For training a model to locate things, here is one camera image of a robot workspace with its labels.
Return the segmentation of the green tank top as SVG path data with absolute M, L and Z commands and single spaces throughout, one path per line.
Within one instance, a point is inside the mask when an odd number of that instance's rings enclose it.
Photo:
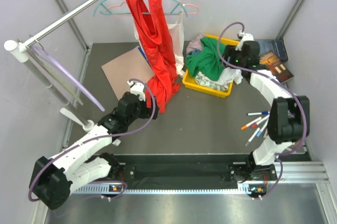
M 187 69 L 192 77 L 201 72 L 212 81 L 217 81 L 224 69 L 217 52 L 217 40 L 203 37 L 200 40 L 203 49 L 186 58 Z

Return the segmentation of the lavender plastic hanger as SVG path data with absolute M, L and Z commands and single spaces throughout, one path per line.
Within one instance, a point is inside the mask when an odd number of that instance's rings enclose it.
M 33 51 L 46 58 L 60 73 L 64 74 L 92 103 L 94 103 L 101 111 L 105 111 L 103 105 L 85 88 L 63 65 L 61 65 L 53 56 L 47 53 L 43 48 L 33 45 Z

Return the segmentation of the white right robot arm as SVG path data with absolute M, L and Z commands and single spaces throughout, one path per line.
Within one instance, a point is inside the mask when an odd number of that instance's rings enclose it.
M 276 159 L 291 154 L 287 148 L 303 143 L 310 132 L 310 101 L 282 85 L 267 66 L 259 64 L 257 42 L 246 40 L 241 49 L 227 45 L 220 49 L 222 63 L 240 70 L 270 104 L 267 137 L 246 159 L 246 174 L 253 180 L 264 175 Z

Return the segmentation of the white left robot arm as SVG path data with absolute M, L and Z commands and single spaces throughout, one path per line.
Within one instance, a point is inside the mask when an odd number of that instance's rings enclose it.
M 129 126 L 137 119 L 156 119 L 159 107 L 154 95 L 141 98 L 126 92 L 117 106 L 103 116 L 80 140 L 53 157 L 39 158 L 28 187 L 28 199 L 41 201 L 50 210 L 59 208 L 80 187 L 98 179 L 114 180 L 119 167 L 112 156 L 94 154 L 122 136 L 131 134 Z

